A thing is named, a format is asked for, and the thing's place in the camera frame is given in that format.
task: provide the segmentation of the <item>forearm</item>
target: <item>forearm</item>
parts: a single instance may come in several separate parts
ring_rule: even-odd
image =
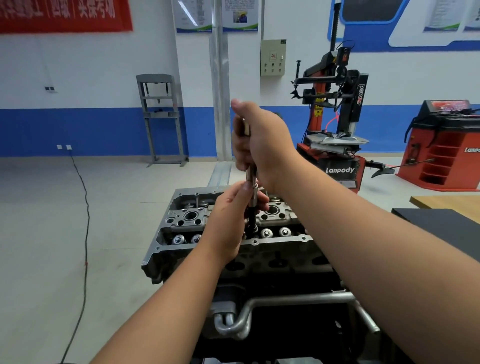
[[[360,302],[414,360],[480,357],[473,342],[480,325],[478,262],[302,158],[289,163],[279,191]]]
[[[207,245],[198,244],[92,364],[188,363],[222,268]]]

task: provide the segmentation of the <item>person's left hand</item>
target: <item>person's left hand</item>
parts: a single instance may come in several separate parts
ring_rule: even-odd
[[[208,247],[225,265],[235,258],[245,230],[245,209],[253,195],[252,185],[237,182],[215,201],[199,246]],[[258,191],[258,209],[267,211],[269,198]]]

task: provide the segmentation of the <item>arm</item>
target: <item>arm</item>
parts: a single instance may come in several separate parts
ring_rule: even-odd
[[[298,215],[344,282],[417,363],[477,363],[480,264],[352,193],[304,160],[280,118],[232,102],[237,165],[255,160],[267,190]]]
[[[190,361],[220,272],[237,255],[245,228],[243,214],[251,196],[251,185],[239,182],[217,198],[198,245],[91,364]],[[258,197],[260,208],[266,209],[268,197]]]

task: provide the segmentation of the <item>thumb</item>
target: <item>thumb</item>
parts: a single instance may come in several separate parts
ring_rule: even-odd
[[[253,195],[253,187],[251,182],[245,182],[243,186],[237,192],[237,195],[232,201],[232,205],[234,206],[235,210],[238,210],[242,215],[245,211],[245,208],[248,205],[248,202],[252,198]]]
[[[237,98],[232,99],[230,105],[232,106],[233,111],[246,119],[249,123],[254,120],[255,116],[258,115],[258,112],[261,111],[260,107],[252,101],[240,101]]]

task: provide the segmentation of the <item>black tabletop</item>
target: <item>black tabletop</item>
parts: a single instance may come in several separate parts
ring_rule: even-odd
[[[480,262],[480,224],[448,208],[393,208],[392,213]]]

